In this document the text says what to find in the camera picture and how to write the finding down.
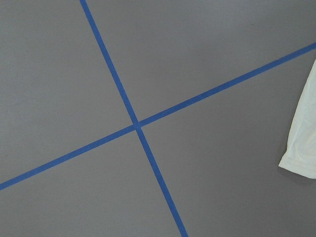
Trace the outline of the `cream long-sleeve graphic shirt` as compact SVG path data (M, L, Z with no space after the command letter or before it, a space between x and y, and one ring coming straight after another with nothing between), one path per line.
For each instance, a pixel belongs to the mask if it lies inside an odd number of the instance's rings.
M297 104L279 167L316 178L316 65L313 64Z

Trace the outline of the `blue tape line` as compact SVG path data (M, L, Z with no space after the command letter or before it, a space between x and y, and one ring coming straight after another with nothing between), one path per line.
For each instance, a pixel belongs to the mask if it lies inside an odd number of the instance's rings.
M166 203L168 205L168 208L169 208L169 210L171 212L171 215L172 215L172 217L173 217L173 219L175 221L175 224L176 224L176 226L178 228L178 231L179 231L179 233L180 233L180 235L182 237L187 237L188 233L186 231L185 225L183 224L183 221L182 221L182 219L180 217L180 214L179 214L179 212L177 210L177 207L176 207L176 205L175 205L175 203L173 201L173 198L172 198L172 196L171 196L171 194L169 192L169 189L168 189L168 187L166 185L166 182L165 182L165 180L163 178L163 175L162 175L162 173L160 171L160 168L159 168L159 166L157 164L157 161L156 161L156 159L155 159L155 157L154 157L154 155L152 153L150 145L149 145L149 143L148 143L148 141L146 139L146 136L145 136L145 134L144 134L144 132L142 130L140 122L139 122L139 120L138 120L138 118L137 118L137 116L135 114L135 111L134 111L134 109L133 109L133 107L132 107L132 105L130 103L130 100L129 100L128 96L127 96L127 93L126 93L126 91L124 89L124 86L123 86L123 84L122 84L122 82L120 80L120 77L119 77L119 75L118 75L118 73L116 71L116 68L115 68L115 66L114 66L114 64L112 62L112 59L111 59L111 57L110 57L110 55L108 53L106 45L105 45L105 43L104 43L104 41L102 39L102 36L101 36L101 34L100 34L99 30L98 30L98 27L97 27L97 25L95 23L95 20L94 20L93 16L92 16L92 13L91 13L91 11L89 9L89 6L88 6L88 4L87 4L87 2L85 0L81 0L80 3L81 3L81 6L83 8L83 11L84 11L84 13L86 15L86 18L87 18L87 20L89 22L89 25L90 25L90 27L92 29L94 37L95 37L95 39L97 41L97 44L98 44L98 46L100 48L102 56L103 56L103 58L105 60L105 63L106 63L106 65L107 65L107 67L108 67L108 69L109 69L109 71L111 73L111 76L112 76L112 78L114 80L114 83L115 83L115 85L116 85L116 87L118 89L118 92L119 92L119 94L121 96L121 99L122 99L122 101L124 103L124 106L125 106L125 108L127 110L128 115L130 117L130 120L132 122L134 130L136 131L137 136L138 136L138 138L140 140L140 143L142 145L142 148L143 148L143 150L144 150L144 152L145 152L145 154L147 156L148 162L150 163L150 166L151 166L152 171L153 171L153 173L155 175L155 178L156 178L156 180L158 182L158 185L159 185L159 187L160 187L160 189L162 191L164 199L165 199L165 201L166 201Z

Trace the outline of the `blue tape line crossing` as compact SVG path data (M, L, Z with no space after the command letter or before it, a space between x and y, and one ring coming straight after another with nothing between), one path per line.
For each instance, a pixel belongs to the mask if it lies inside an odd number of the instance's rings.
M210 97L212 95L215 95L215 94L217 94L217 93L219 93L219 92L221 92L223 90L226 90L226 89L228 89L228 88L230 88L232 86L235 86L235 85L237 85L237 84L239 84L239 83L241 83L243 81L246 81L246 80L248 80L248 79L250 79L252 77L255 77L255 76L257 76L257 75L259 75L261 73L264 73L264 72L266 72L266 71L268 71L268 70L270 70L272 68L275 68L275 67L277 67L277 66L279 66L281 64L284 64L284 63L286 63L286 62L288 62L290 60L293 60L293 59L295 59L295 58L297 58L297 57L299 57L299 56L301 56L303 54L306 54L306 53L308 53L308 52L310 52L312 50L315 50L315 48L316 48L316 44L315 43L312 43L312 44L310 44L308 46L305 46L305 47L303 47L303 48L301 48L299 50L296 50L296 51L294 51L294 52L292 52L292 53L290 53L288 55L285 55L285 56L283 56L283 57L281 57L281 58L279 58L277 60L274 60L274 61L272 61L272 62L270 62L270 63L268 63L266 65L263 65L263 66L261 66L261 67L259 67L257 69L254 69L254 70L252 70L252 71L250 71L250 72L248 72L246 74L243 74L243 75L241 75L241 76L239 76L239 77L237 77L235 79L232 79L232 80L230 80L228 82L225 82L225 83L223 83L223 84L221 84L219 86L216 86L216 87L214 87L214 88L212 88L212 89L210 89L210 90L208 90L206 92L203 92L203 93L201 93L201 94L199 94L199 95L197 95L195 97L192 97L192 98L190 98L188 100L185 100L185 101L183 101L183 102L181 102L181 103L179 103L179 104L177 104L175 106L172 106L172 107L170 107L170 108L168 108L166 110L163 110L163 111L161 111L159 113L156 113L156 114L154 114L154 115L152 115L152 116L150 116L150 117L148 117L146 119L143 119L143 120L140 121L140 125L141 126L145 126L145 125L151 124L151 123L153 123L153 122L155 122L155 121L157 121L157 120L159 120L159 119L161 119L163 117L166 117L166 116L168 116L170 114L173 114L173 113L175 113L175 112L177 112L177 111L179 111L179 110L181 110L183 108L186 108L186 107L188 107L190 105L193 105L193 104L195 104L195 103L197 103L197 102L199 102L201 100L204 100L204 99L206 99L206 98L208 98L208 97ZM61 156L59 158L56 158L56 159L54 159L54 160L52 160L52 161L50 161L48 163L45 163L45 164L43 164L43 165L41 165L39 167L36 167L36 168L34 168L32 170L29 170L29 171L27 171L27 172L25 172L25 173L23 173L21 175L18 175L18 176L14 177L14 178L12 178L10 180L7 180L7 181L5 181L5 182L0 184L0 189L4 190L4 189L6 189L6 188L8 188L10 186L13 186L13 185L15 185L17 183L20 183L20 182L22 182L22 181L24 181L24 180L26 180L26 179L28 179L30 177L33 177L33 176L35 176L35 175L37 175L39 173L42 173L42 172L44 172L44 171L46 171L48 169L51 169L51 168L53 168L53 167L55 167L57 165L60 165L60 164L66 162L68 160L71 160L71 159L73 159L73 158L75 158L75 157L77 157L79 155L82 155L82 154L84 154L84 153L86 153L88 151L91 151L91 150L93 150L93 149L95 149L97 147L100 147L100 146L102 146L102 145L104 145L104 144L106 144L106 143L108 143L110 141L113 141L113 140L115 140L115 139L117 139L117 138L119 138L121 136L124 136L124 135L126 135L126 134L128 134L128 133L130 133L130 132L132 132L134 130L135 130L135 128L132 125L130 125L130 126L126 127L126 128L123 128L123 129L121 129L119 131L116 131L115 133L112 133L112 134L110 134L108 136L105 136L105 137L103 137L103 138L101 138L101 139L99 139L97 141L94 141L94 142L92 142L90 144L87 144L87 145L85 145L85 146L83 146L83 147L81 147L79 149L76 149L76 150L74 150L74 151L72 151L72 152L70 152L68 154L65 154L65 155L63 155L63 156Z

